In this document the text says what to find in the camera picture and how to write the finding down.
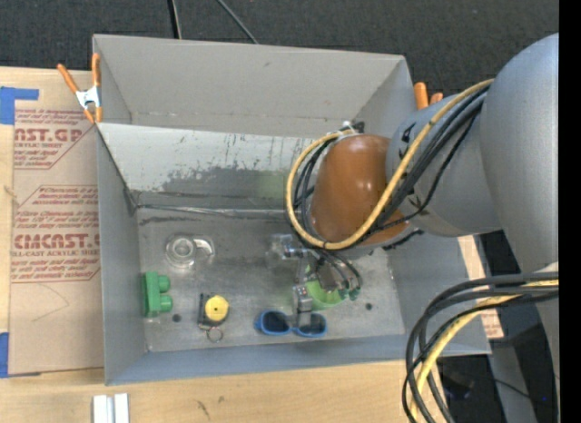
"small metal ring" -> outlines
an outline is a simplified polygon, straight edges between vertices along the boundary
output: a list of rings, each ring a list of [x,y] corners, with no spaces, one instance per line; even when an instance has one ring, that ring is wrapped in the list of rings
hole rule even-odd
[[[220,333],[220,336],[217,339],[216,338],[212,339],[210,336],[210,333],[213,330],[217,330]],[[212,326],[211,328],[208,328],[206,330],[206,338],[208,338],[209,342],[213,342],[215,344],[216,342],[220,342],[223,337],[224,337],[224,332],[220,328],[218,328],[217,326]]]

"green plastic block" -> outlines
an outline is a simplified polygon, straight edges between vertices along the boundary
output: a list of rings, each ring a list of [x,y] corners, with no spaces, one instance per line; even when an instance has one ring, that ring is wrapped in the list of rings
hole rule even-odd
[[[337,290],[333,292],[326,292],[320,287],[317,280],[308,281],[305,284],[307,292],[312,297],[312,308],[313,310],[325,310],[335,305],[343,302],[347,298],[347,293],[345,297],[341,297]]]
[[[164,294],[170,289],[170,279],[157,271],[147,271],[142,276],[143,316],[157,317],[162,312],[172,311],[172,296]]]

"black floor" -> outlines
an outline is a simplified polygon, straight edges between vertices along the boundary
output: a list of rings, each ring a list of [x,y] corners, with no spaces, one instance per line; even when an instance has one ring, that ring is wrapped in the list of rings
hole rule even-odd
[[[495,76],[524,47],[559,30],[559,0],[224,1],[261,44],[404,54],[412,80],[444,94]],[[215,0],[175,3],[183,38],[251,42]],[[94,33],[171,38],[166,0],[0,0],[0,65],[87,69]],[[515,269],[506,244],[492,240],[495,270]],[[447,366],[480,374],[483,360]],[[494,389],[481,388],[452,402],[464,412],[458,421],[503,421],[491,407]]]

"cardboard sheet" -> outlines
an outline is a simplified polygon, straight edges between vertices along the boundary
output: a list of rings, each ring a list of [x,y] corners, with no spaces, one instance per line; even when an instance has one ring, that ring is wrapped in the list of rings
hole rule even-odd
[[[90,73],[72,75],[91,85]],[[102,366],[95,129],[56,70],[0,68],[0,85],[38,90],[36,101],[15,100],[14,177],[3,192],[15,209],[8,372]]]

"yellow ball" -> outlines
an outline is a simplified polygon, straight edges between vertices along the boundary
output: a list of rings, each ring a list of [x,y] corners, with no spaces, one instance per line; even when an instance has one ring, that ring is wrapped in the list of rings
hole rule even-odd
[[[228,308],[228,301],[222,296],[215,295],[206,301],[204,311],[208,320],[218,322],[224,321],[228,315]]]

